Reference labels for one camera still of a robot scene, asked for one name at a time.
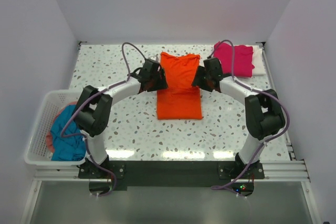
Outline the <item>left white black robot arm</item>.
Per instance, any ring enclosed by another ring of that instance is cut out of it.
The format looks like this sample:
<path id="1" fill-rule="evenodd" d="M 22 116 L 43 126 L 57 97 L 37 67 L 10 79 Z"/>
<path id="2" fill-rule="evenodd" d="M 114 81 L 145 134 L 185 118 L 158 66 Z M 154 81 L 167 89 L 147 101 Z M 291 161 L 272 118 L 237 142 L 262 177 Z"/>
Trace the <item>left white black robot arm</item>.
<path id="1" fill-rule="evenodd" d="M 143 66 L 129 73 L 127 79 L 108 87 L 86 86 L 72 114 L 73 121 L 83 136 L 90 171 L 97 178 L 108 174 L 109 165 L 104 162 L 108 154 L 100 136 L 107 128 L 111 108 L 118 102 L 144 91 L 153 92 L 168 88 L 165 71 L 159 62 L 146 59 Z"/>

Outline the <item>orange t-shirt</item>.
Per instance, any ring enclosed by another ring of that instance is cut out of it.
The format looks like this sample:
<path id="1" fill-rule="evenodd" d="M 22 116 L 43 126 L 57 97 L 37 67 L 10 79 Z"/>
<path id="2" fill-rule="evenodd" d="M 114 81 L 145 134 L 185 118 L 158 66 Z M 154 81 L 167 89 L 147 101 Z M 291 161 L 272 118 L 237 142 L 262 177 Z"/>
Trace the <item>orange t-shirt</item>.
<path id="1" fill-rule="evenodd" d="M 172 56 L 161 53 L 168 88 L 157 91 L 159 120 L 201 120 L 201 95 L 192 82 L 199 66 L 200 55 Z"/>

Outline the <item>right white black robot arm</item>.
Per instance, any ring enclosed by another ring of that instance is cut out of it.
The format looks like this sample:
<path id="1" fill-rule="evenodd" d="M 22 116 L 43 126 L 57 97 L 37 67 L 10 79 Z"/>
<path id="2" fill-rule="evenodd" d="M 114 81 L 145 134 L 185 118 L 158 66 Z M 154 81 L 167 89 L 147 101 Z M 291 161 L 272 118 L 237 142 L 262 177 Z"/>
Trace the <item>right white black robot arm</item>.
<path id="1" fill-rule="evenodd" d="M 217 91 L 245 106 L 245 123 L 248 135 L 242 149 L 236 154 L 234 173 L 246 178 L 253 171 L 252 164 L 259 162 L 260 153 L 268 140 L 285 128 L 286 119 L 273 89 L 255 89 L 229 73 L 223 73 L 216 58 L 206 59 L 198 66 L 192 86 L 205 91 Z"/>

